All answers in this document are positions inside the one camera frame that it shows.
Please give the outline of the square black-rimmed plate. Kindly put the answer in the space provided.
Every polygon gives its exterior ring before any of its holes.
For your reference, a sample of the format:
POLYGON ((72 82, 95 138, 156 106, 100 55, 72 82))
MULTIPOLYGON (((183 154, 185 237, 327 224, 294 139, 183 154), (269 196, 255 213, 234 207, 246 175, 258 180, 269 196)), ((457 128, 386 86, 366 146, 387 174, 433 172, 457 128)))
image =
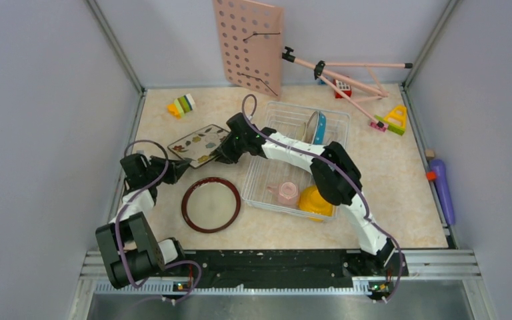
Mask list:
POLYGON ((189 165, 198 169, 214 160, 213 152, 228 134, 228 130, 210 124, 170 143, 167 148, 178 158, 190 160, 189 165))

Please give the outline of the white wire dish rack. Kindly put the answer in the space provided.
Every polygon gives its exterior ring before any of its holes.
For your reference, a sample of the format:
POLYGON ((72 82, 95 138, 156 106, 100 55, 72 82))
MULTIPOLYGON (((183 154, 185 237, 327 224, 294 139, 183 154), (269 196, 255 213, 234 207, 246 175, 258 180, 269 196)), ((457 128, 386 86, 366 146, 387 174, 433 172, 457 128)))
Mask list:
MULTIPOLYGON (((257 127, 262 129, 270 127, 290 139, 303 140, 307 121, 313 112, 322 112, 327 119, 324 145, 332 141, 347 146, 347 136, 351 124, 350 115, 339 111, 328 111, 300 105, 268 102, 266 106, 258 108, 257 115, 262 119, 257 127)), ((259 209, 288 213, 298 217, 311 217, 312 213, 301 211, 298 204, 284 206, 277 202, 274 195, 266 190, 268 185, 278 185, 285 181, 294 182, 302 192, 305 188, 315 184, 309 172, 278 160, 265 160, 261 157, 252 157, 246 180, 241 192, 246 204, 259 209)), ((333 209, 331 221, 337 217, 338 210, 333 209)))

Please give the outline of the pink white mug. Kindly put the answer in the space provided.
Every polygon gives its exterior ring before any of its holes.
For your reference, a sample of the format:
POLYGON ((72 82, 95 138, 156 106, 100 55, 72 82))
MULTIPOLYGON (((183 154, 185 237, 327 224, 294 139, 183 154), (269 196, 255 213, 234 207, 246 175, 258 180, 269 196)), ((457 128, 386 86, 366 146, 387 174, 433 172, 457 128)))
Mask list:
POLYGON ((300 192, 294 182, 285 181, 278 185, 268 185, 266 190, 274 195, 277 202, 284 206, 295 206, 298 204, 300 192))

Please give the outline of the round printed white plate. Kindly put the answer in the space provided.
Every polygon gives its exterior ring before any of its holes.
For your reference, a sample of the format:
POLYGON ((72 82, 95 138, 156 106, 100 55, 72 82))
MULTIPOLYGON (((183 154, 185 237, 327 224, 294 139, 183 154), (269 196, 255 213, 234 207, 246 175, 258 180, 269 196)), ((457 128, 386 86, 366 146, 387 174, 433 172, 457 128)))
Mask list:
POLYGON ((303 141, 306 143, 312 143, 315 140, 317 128, 319 126, 319 112, 315 111, 310 116, 305 127, 305 135, 303 141))

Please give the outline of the blue polka dot plate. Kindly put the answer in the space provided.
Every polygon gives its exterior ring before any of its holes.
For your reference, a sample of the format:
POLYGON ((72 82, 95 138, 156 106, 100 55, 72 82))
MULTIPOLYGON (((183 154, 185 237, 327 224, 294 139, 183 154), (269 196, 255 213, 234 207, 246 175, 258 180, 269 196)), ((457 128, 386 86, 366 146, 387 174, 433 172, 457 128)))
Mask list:
POLYGON ((317 111, 316 114, 317 114, 317 123, 315 126, 315 133, 313 136, 313 144, 322 145, 325 140, 327 119, 326 119, 326 116, 320 111, 317 111))

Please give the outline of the yellow ribbed bowl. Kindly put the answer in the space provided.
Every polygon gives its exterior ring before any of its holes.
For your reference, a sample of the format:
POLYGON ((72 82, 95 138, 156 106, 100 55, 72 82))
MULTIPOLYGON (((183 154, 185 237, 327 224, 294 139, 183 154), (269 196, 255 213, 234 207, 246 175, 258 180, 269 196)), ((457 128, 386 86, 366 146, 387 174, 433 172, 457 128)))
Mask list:
POLYGON ((316 185, 305 188, 299 197, 298 208, 301 211, 312 213, 308 219, 323 222, 325 218, 332 218, 333 205, 324 200, 316 185))

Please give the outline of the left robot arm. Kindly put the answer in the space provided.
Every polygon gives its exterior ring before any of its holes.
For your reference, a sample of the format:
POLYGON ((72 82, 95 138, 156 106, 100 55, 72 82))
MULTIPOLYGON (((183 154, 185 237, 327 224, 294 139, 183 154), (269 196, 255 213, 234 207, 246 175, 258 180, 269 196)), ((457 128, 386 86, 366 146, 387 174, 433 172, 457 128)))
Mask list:
POLYGON ((157 187, 174 184, 189 168, 191 160, 168 160, 143 154, 128 155, 120 164, 125 173, 125 191, 119 214, 98 227, 95 237, 106 274, 116 289, 124 288, 166 270, 180 275, 187 258, 174 237, 156 240, 146 218, 156 204, 157 187))

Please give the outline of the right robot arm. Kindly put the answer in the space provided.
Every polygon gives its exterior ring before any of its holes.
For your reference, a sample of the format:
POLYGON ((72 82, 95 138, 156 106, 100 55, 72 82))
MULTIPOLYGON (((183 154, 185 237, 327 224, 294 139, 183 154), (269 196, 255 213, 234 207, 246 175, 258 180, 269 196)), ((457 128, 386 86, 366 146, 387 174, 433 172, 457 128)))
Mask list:
POLYGON ((281 161, 313 177, 326 202, 337 207, 353 226, 364 256, 364 265, 374 275, 383 274, 397 260, 393 274, 405 273, 405 257, 397 240, 375 220, 365 198, 361 172, 344 147, 334 141, 313 145, 292 139, 269 127, 258 129, 247 116, 238 113, 227 121, 229 134, 212 152, 220 163, 234 164, 242 155, 281 161))

